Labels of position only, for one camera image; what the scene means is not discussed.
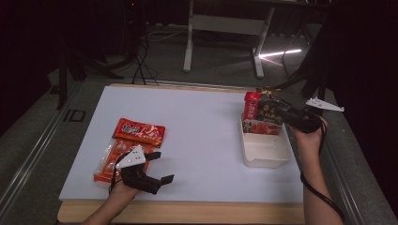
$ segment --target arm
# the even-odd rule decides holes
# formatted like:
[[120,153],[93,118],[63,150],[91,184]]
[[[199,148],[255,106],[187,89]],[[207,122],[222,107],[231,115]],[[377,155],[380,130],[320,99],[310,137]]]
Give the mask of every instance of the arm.
[[117,217],[134,199],[140,191],[127,187],[123,182],[118,182],[105,203],[88,217],[83,225],[108,225],[112,219]]
[[[307,182],[331,199],[319,162],[321,130],[309,134],[302,133],[293,127],[291,130],[297,140],[298,159]],[[305,224],[343,224],[339,214],[306,187],[304,187],[303,195]]]

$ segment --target snack wrapper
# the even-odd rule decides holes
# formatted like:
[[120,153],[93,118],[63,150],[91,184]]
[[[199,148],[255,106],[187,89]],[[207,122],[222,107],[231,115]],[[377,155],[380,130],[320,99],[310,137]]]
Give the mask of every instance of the snack wrapper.
[[278,135],[283,119],[275,114],[275,108],[286,110],[290,105],[280,98],[259,92],[247,92],[243,113],[243,132]]
[[161,147],[166,127],[134,122],[126,118],[120,118],[113,138],[126,139],[140,143],[149,143],[155,147]]

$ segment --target red snack package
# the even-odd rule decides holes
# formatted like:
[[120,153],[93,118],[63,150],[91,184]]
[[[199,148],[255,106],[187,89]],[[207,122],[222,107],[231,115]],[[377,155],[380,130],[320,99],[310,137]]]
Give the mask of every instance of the red snack package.
[[[122,154],[131,151],[138,145],[143,146],[143,149],[147,154],[153,153],[155,151],[155,147],[148,143],[116,139],[106,159],[100,164],[98,171],[94,173],[94,181],[103,181],[111,183],[117,160],[120,158]],[[145,163],[144,172],[146,172],[148,166],[149,166],[149,161]],[[115,175],[116,175],[116,180],[120,179],[120,170],[117,170]]]
[[287,110],[290,105],[272,95],[247,92],[242,118],[244,133],[278,135],[282,118],[274,113],[275,108]]
[[126,118],[120,118],[113,138],[122,138],[141,143],[150,143],[155,147],[161,147],[166,127],[138,123]]

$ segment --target wooden table edge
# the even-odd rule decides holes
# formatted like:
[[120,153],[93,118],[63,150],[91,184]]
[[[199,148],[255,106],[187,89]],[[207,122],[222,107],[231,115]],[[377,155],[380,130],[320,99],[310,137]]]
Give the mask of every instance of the wooden table edge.
[[168,90],[188,90],[188,91],[208,91],[208,92],[225,92],[225,93],[246,93],[248,91],[255,91],[254,88],[228,88],[228,87],[202,87],[202,86],[185,86],[185,85],[140,85],[140,84],[126,84],[126,83],[112,83],[109,86],[114,87],[135,87],[135,88],[155,88]]
[[[63,201],[60,222],[80,223],[103,201]],[[302,203],[133,201],[115,223],[304,224]]]

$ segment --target white table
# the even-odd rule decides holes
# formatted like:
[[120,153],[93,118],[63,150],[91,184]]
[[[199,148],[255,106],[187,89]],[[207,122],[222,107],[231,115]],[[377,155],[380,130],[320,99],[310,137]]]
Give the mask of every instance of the white table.
[[109,184],[94,182],[93,172],[118,119],[125,117],[166,126],[161,158],[147,174],[174,174],[175,179],[157,195],[141,193],[116,222],[302,223],[302,184],[294,157],[277,169],[243,163],[244,93],[105,87],[61,191],[59,220],[80,222],[107,198]]

